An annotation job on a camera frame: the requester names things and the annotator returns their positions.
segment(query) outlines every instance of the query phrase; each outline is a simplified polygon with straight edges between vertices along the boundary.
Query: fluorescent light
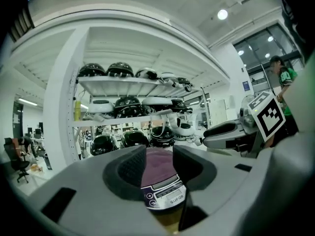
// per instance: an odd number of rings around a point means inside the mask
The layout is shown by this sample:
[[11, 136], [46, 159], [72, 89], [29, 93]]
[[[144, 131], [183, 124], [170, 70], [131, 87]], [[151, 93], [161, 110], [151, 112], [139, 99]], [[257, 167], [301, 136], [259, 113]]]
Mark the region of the fluorescent light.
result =
[[85, 105], [83, 105], [83, 104], [81, 104], [81, 107], [82, 107], [82, 108], [85, 108], [85, 109], [89, 109], [87, 106], [85, 106]]
[[220, 20], [224, 20], [224, 19], [226, 19], [227, 18], [227, 15], [228, 15], [228, 13], [227, 13], [227, 11], [226, 10], [220, 10], [219, 12], [218, 12], [218, 18], [220, 19]]
[[25, 103], [29, 103], [29, 104], [31, 104], [31, 105], [33, 105], [33, 106], [37, 106], [36, 103], [30, 102], [30, 101], [28, 101], [28, 100], [24, 100], [24, 99], [21, 99], [21, 98], [19, 98], [19, 101], [22, 101], [22, 102], [25, 102]]

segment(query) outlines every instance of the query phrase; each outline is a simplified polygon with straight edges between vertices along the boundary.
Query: yellow bottle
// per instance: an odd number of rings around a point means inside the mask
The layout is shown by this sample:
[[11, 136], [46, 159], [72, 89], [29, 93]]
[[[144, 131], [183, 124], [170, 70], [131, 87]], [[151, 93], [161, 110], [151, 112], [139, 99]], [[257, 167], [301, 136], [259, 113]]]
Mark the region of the yellow bottle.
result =
[[80, 120], [81, 117], [81, 101], [75, 102], [74, 107], [74, 120]]

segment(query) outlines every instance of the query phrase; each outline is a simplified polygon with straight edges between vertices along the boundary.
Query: green shirt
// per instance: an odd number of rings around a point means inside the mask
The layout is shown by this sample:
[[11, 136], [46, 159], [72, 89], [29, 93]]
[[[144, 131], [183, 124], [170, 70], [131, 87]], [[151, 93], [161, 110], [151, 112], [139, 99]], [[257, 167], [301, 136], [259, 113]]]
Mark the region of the green shirt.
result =
[[[286, 68], [285, 66], [281, 67], [279, 73], [279, 83], [281, 85], [281, 88], [292, 85], [296, 77], [297, 73], [292, 68]], [[288, 106], [284, 110], [284, 115], [292, 115]]]

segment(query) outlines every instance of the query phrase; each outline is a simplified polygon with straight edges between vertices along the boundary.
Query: black chair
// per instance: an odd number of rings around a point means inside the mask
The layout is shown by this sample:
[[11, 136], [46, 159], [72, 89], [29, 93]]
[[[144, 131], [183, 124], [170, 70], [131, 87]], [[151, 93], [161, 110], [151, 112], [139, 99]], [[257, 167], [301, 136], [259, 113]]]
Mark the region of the black chair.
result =
[[16, 148], [12, 139], [5, 138], [4, 140], [5, 140], [4, 149], [11, 160], [11, 167], [16, 171], [20, 171], [19, 177], [17, 179], [18, 183], [19, 179], [21, 179], [22, 177], [25, 177], [26, 182], [29, 183], [28, 180], [26, 179], [26, 176], [29, 174], [26, 173], [25, 168], [30, 164], [30, 162], [25, 160], [26, 155], [23, 155], [24, 161], [22, 161], [16, 152]]

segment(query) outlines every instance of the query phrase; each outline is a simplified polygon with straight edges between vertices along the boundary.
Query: metal shelf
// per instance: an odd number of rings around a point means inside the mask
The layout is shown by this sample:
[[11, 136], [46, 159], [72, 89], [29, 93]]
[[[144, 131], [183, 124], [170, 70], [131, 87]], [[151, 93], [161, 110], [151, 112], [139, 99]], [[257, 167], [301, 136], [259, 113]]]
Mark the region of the metal shelf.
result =
[[185, 91], [183, 85], [174, 88], [163, 84], [159, 80], [142, 78], [119, 78], [110, 76], [79, 77], [81, 86], [93, 97], [121, 97], [121, 96], [163, 96], [163, 97], [185, 97], [192, 93], [201, 91], [201, 88], [192, 87], [191, 92]]
[[90, 126], [106, 126], [115, 125], [129, 122], [142, 122], [150, 120], [161, 120], [161, 116], [140, 116], [131, 118], [118, 118], [118, 119], [106, 119], [104, 121], [96, 120], [77, 120], [72, 122], [73, 127], [90, 127]]

